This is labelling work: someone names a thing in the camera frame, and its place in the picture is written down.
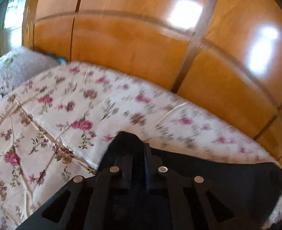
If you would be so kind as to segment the black pants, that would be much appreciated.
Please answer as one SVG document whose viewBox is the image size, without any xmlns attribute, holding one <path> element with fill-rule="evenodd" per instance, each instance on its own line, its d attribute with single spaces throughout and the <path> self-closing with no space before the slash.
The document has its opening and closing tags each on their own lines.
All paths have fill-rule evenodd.
<svg viewBox="0 0 282 230">
<path fill-rule="evenodd" d="M 282 194 L 282 169 L 154 149 L 122 131 L 95 191 L 95 229 L 261 229 Z"/>
</svg>

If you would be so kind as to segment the white floral pillow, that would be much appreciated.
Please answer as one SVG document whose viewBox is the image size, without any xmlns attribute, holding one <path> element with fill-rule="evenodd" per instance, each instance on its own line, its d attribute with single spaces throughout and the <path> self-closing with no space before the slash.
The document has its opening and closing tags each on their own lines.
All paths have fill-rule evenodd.
<svg viewBox="0 0 282 230">
<path fill-rule="evenodd" d="M 0 86 L 15 88 L 58 65 L 56 60 L 47 55 L 18 47 L 0 57 Z"/>
</svg>

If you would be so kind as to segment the wooden wardrobe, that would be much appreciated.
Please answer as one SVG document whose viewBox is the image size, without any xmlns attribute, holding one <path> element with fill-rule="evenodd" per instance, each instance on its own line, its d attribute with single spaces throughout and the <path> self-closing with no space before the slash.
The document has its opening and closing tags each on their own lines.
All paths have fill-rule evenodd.
<svg viewBox="0 0 282 230">
<path fill-rule="evenodd" d="M 282 165 L 280 0 L 26 0 L 22 43 L 155 83 Z"/>
</svg>

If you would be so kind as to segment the floral bedspread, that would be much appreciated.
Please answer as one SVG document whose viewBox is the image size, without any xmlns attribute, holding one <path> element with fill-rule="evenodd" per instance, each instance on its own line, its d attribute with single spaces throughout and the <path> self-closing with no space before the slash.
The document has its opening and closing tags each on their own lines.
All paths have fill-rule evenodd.
<svg viewBox="0 0 282 230">
<path fill-rule="evenodd" d="M 0 229 L 16 229 L 71 178 L 93 176 L 120 131 L 220 163 L 273 162 L 217 116 L 149 82 L 73 62 L 0 102 Z"/>
</svg>

